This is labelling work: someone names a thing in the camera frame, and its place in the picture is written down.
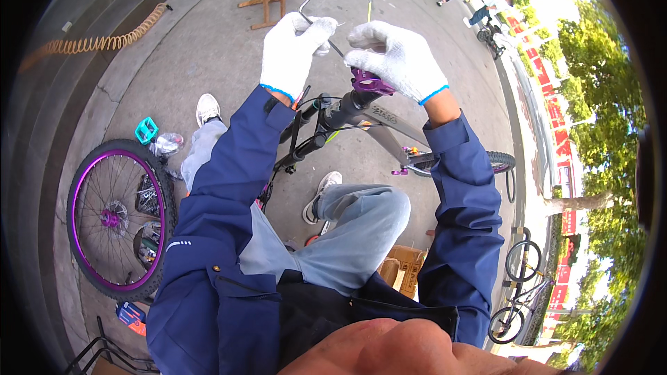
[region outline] plastic bag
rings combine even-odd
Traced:
[[[155,142],[151,143],[149,149],[155,156],[169,158],[178,153],[185,144],[186,141],[181,135],[167,132],[158,136]]]

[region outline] coiled air hose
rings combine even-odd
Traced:
[[[95,40],[93,40],[93,37],[90,37],[80,40],[49,41],[21,61],[19,73],[26,71],[34,63],[51,54],[73,55],[89,51],[119,50],[143,37],[167,9],[171,10],[171,6],[166,3],[157,4],[153,12],[137,28],[125,35],[96,36]]]

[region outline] purple hub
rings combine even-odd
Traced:
[[[352,79],[352,88],[357,90],[359,93],[373,92],[383,96],[389,96],[396,92],[393,87],[382,81],[379,76],[371,73],[370,71],[363,71],[355,67],[351,67],[350,70],[354,76]]]
[[[106,228],[117,228],[121,222],[118,213],[112,212],[109,209],[102,210],[102,213],[99,215],[99,220]]]

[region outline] purple bicycle rim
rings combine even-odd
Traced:
[[[162,188],[160,185],[157,183],[157,178],[155,178],[155,174],[153,173],[153,170],[151,167],[146,164],[146,162],[137,155],[133,154],[132,152],[129,152],[127,150],[122,150],[122,149],[113,149],[113,150],[108,150],[105,151],[103,154],[99,155],[93,162],[91,162],[86,170],[83,172],[81,175],[79,182],[77,183],[77,189],[74,191],[74,198],[72,200],[72,213],[71,213],[71,222],[72,222],[72,234],[74,235],[74,243],[77,245],[77,251],[79,252],[79,256],[82,257],[83,263],[85,267],[88,269],[90,274],[101,284],[103,284],[106,287],[109,287],[115,291],[130,291],[134,290],[135,288],[141,286],[144,282],[144,280],[150,278],[151,275],[153,275],[153,272],[155,270],[155,264],[160,260],[160,255],[162,254],[162,249],[158,248],[156,255],[155,255],[155,260],[153,261],[153,266],[144,274],[139,281],[133,282],[132,284],[129,285],[119,285],[119,284],[113,284],[110,281],[105,280],[102,278],[97,271],[95,271],[95,268],[88,262],[88,259],[85,257],[83,254],[83,251],[81,249],[81,245],[79,244],[79,235],[77,234],[76,230],[76,223],[74,219],[74,213],[76,211],[76,202],[79,199],[79,190],[81,189],[81,185],[84,181],[84,179],[88,176],[88,173],[90,170],[93,169],[93,167],[101,160],[108,156],[114,156],[114,155],[121,155],[121,156],[127,156],[131,160],[136,161],[143,167],[143,169],[146,171],[146,174],[148,174],[148,177],[151,179],[151,182],[153,183],[154,188],[157,190],[155,193],[157,194],[157,204],[159,205],[160,208],[160,245],[163,243],[164,239],[164,232],[165,232],[165,218],[164,218],[164,202],[162,199]]]

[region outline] jacket sleeve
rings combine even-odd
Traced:
[[[420,302],[457,306],[457,342],[481,347],[503,237],[498,234],[500,194],[486,151],[466,117],[424,134],[436,154],[431,175],[438,188],[438,225],[418,277]]]
[[[277,303],[244,300],[275,293],[275,277],[243,275],[238,257],[252,236],[250,206],[270,179],[280,132],[293,117],[294,111],[255,88],[181,201],[147,319],[148,348],[163,374],[275,369],[277,352],[253,364],[230,355],[271,350],[268,345],[278,341]]]

